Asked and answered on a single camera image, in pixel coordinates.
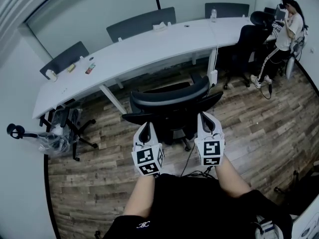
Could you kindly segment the short white curved desk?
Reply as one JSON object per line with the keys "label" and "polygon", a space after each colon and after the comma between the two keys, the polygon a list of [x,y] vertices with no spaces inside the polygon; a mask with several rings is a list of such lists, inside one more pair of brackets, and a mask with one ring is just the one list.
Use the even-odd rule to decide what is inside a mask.
{"label": "short white curved desk", "polygon": [[218,47],[235,45],[239,41],[241,28],[245,25],[255,26],[248,17],[217,18],[208,20]]}

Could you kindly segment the white power adapter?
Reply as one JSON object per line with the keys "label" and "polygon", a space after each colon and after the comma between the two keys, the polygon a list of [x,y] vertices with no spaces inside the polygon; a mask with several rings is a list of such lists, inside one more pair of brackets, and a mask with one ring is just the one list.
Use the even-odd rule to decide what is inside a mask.
{"label": "white power adapter", "polygon": [[218,71],[214,69],[209,73],[208,76],[209,76],[210,85],[214,87],[217,84]]}

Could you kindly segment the dark grey desk divider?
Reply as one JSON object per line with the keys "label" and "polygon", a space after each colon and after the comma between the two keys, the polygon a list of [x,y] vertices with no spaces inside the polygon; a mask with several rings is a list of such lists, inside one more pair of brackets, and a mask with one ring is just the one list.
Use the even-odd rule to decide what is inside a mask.
{"label": "dark grey desk divider", "polygon": [[226,17],[245,17],[249,13],[249,4],[244,3],[230,3],[230,2],[212,2],[205,3],[205,18],[211,17],[211,12],[213,9],[217,11],[217,18]]}
{"label": "dark grey desk divider", "polygon": [[106,28],[113,43],[124,40],[132,36],[153,30],[154,25],[160,23],[167,25],[176,24],[176,15],[174,7],[154,10],[138,16],[131,17],[121,22],[115,23]]}
{"label": "dark grey desk divider", "polygon": [[52,59],[48,64],[46,64],[42,69],[40,69],[40,73],[49,80],[49,77],[46,75],[47,70],[52,70],[55,74],[61,73],[71,64],[76,63],[80,60],[80,57],[86,57],[89,55],[89,51],[84,46],[84,44],[79,41],[63,51],[57,57]]}

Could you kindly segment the small white container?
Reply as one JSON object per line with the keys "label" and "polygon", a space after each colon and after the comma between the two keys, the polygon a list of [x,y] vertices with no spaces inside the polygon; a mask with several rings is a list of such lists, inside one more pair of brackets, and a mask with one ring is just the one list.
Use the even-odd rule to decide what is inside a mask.
{"label": "small white container", "polygon": [[55,72],[53,70],[48,69],[45,72],[46,76],[53,82],[57,81],[57,75],[55,74]]}

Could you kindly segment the white side desk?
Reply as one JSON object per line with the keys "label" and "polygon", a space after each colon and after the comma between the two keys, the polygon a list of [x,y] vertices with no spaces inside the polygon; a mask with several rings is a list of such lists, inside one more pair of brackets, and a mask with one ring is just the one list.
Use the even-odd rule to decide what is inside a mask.
{"label": "white side desk", "polygon": [[304,211],[293,224],[292,239],[312,239],[319,231],[319,210]]}

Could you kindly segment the person's black shirt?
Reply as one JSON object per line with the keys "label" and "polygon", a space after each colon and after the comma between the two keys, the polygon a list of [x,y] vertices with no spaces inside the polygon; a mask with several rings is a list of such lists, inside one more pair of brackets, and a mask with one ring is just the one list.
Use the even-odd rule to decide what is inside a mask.
{"label": "person's black shirt", "polygon": [[233,198],[216,179],[162,174],[150,215],[115,218],[103,239],[255,239],[257,215],[280,218],[292,238],[291,216],[257,190]]}

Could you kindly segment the grey white waist pack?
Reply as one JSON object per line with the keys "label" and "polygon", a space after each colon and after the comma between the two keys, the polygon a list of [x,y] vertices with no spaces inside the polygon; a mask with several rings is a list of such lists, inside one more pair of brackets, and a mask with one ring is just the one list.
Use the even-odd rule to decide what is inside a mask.
{"label": "grey white waist pack", "polygon": [[282,225],[280,218],[266,219],[257,215],[253,225],[255,226],[255,239],[284,239],[284,233],[280,227]]}

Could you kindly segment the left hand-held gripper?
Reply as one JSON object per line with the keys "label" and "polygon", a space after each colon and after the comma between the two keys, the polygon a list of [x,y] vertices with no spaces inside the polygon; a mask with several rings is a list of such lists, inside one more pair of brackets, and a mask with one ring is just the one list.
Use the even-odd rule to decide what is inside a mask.
{"label": "left hand-held gripper", "polygon": [[164,153],[152,122],[139,127],[133,137],[132,158],[134,165],[142,176],[160,175]]}

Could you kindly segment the black equipment stand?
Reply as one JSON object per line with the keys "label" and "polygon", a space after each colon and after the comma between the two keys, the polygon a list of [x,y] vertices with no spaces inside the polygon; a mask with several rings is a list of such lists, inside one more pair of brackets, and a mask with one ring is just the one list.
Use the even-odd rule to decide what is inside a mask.
{"label": "black equipment stand", "polygon": [[291,215],[300,216],[319,195],[319,160],[304,177],[298,171],[293,172],[293,180],[287,190],[279,187],[274,192],[283,196],[281,206]]}

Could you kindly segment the long white curved desk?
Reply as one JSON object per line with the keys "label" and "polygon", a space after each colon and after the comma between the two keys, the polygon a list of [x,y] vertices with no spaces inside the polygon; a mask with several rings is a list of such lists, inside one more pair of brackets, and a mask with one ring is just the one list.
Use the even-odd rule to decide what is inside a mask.
{"label": "long white curved desk", "polygon": [[[114,43],[79,60],[71,73],[61,72],[56,82],[48,81],[42,85],[32,117],[37,119],[96,87],[122,114],[126,114],[127,111],[106,87],[108,81],[161,60],[217,46],[210,24],[205,19],[174,24],[164,31],[152,30]],[[89,75],[85,74],[92,63],[95,63],[95,68]]]}

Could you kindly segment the plastic wrapped black office chair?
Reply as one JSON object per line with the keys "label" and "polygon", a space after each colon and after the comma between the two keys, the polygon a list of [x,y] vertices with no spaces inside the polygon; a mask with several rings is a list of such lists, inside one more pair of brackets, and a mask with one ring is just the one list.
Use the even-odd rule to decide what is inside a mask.
{"label": "plastic wrapped black office chair", "polygon": [[80,158],[77,156],[78,142],[92,148],[98,147],[96,143],[90,143],[81,137],[89,125],[96,123],[95,119],[91,119],[79,127],[81,112],[82,110],[77,108],[61,108],[54,111],[51,122],[42,116],[40,124],[49,127],[48,132],[28,132],[24,127],[13,123],[7,126],[6,131],[12,138],[31,140],[37,145],[40,152],[47,155],[63,156],[72,151],[73,160],[79,162]]}

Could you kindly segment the black monitor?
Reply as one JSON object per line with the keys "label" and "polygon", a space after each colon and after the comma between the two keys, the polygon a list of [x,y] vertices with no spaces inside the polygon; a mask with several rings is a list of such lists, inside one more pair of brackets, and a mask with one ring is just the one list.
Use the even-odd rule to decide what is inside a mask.
{"label": "black monitor", "polygon": [[279,7],[276,8],[275,14],[274,14],[274,19],[275,21],[284,21],[286,16],[286,12]]}

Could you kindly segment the white tissue box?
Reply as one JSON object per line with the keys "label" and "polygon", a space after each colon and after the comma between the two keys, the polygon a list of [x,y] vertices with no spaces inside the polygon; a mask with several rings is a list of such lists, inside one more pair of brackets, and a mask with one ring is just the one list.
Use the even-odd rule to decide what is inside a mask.
{"label": "white tissue box", "polygon": [[160,24],[153,25],[153,31],[160,32],[167,29],[166,24],[162,21]]}

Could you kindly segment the black office chair with headrest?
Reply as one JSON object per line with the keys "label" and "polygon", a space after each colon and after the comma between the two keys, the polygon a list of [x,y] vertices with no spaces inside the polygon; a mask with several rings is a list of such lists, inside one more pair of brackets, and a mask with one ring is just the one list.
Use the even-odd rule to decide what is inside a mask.
{"label": "black office chair with headrest", "polygon": [[250,56],[263,45],[273,31],[274,17],[269,13],[255,11],[251,14],[250,20],[252,24],[241,28],[238,42],[227,50],[225,90],[228,89],[228,83],[233,76],[242,77],[246,87],[250,86],[250,80],[245,76]]}

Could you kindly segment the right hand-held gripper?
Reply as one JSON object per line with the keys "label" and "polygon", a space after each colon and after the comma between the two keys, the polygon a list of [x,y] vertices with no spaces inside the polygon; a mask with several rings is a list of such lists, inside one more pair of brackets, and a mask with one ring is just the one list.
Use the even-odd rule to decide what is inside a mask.
{"label": "right hand-held gripper", "polygon": [[225,147],[221,122],[209,113],[200,112],[197,116],[197,136],[194,142],[200,164],[202,166],[220,165]]}

